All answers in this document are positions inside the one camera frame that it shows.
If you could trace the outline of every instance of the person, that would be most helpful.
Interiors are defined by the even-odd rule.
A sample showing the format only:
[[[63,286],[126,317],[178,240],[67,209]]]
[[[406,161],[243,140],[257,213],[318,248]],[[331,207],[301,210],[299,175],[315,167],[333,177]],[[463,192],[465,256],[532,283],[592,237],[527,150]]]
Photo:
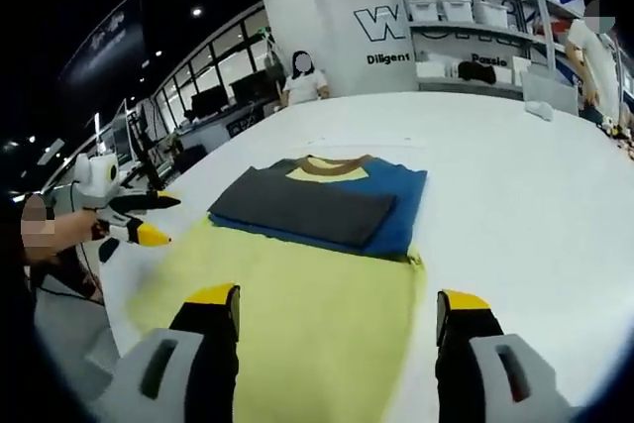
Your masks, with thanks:
[[[92,421],[61,380],[34,325],[35,302],[28,288],[25,266],[36,266],[57,253],[92,240],[95,212],[81,210],[50,219],[44,200],[30,197],[21,209],[0,195],[0,277],[5,300],[6,339],[3,376],[9,388],[5,416],[15,421],[62,417],[64,421]]]
[[[330,97],[326,76],[315,68],[310,54],[303,51],[295,52],[292,68],[293,74],[286,78],[280,98],[282,108]]]
[[[580,116],[599,125],[603,116],[623,121],[611,43],[607,34],[595,33],[583,19],[573,21],[566,42],[566,57],[582,81]]]

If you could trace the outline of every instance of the white table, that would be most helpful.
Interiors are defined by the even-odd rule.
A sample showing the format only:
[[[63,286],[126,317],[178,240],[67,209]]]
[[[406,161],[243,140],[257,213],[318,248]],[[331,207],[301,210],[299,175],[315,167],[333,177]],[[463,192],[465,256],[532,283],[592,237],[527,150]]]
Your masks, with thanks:
[[[428,273],[406,370],[388,421],[437,421],[436,293],[488,301],[557,371],[572,405],[587,402],[634,322],[634,163],[594,125],[523,103],[455,93],[358,96],[287,108],[180,177],[183,203],[146,219],[175,239],[247,167],[306,154],[371,154],[429,177],[415,227]],[[101,269],[121,353],[138,341],[125,311],[166,249],[122,245]]]

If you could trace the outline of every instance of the computer monitor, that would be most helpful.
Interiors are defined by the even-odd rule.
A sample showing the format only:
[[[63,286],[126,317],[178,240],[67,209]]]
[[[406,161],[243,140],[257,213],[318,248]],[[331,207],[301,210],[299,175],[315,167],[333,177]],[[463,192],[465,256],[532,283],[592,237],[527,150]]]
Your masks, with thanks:
[[[191,98],[191,110],[199,119],[219,113],[228,104],[227,92],[222,85],[202,91]]]
[[[266,70],[245,76],[231,84],[237,104],[248,104],[263,99],[277,99],[277,89]]]

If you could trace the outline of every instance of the white wall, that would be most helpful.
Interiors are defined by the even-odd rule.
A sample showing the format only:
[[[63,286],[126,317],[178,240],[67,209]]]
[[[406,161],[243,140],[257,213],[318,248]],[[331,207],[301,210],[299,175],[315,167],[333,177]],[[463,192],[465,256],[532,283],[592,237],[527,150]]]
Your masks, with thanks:
[[[402,0],[264,0],[275,40],[286,55],[307,50],[326,70],[336,96],[416,89],[414,50]],[[371,40],[360,18],[396,13],[385,39],[374,28]],[[390,65],[369,64],[372,54],[409,54]]]

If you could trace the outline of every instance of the chair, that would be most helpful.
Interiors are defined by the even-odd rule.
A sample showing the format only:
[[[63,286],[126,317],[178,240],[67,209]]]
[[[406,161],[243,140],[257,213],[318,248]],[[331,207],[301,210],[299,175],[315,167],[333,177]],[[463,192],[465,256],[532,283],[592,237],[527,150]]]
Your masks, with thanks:
[[[42,288],[81,297],[50,276]],[[106,309],[39,288],[36,296],[35,325],[42,345],[79,401],[88,405],[110,384],[119,360]]]
[[[552,78],[547,78],[529,71],[522,72],[524,101],[538,101],[550,104],[553,109],[573,116],[579,115],[577,89],[567,86]]]

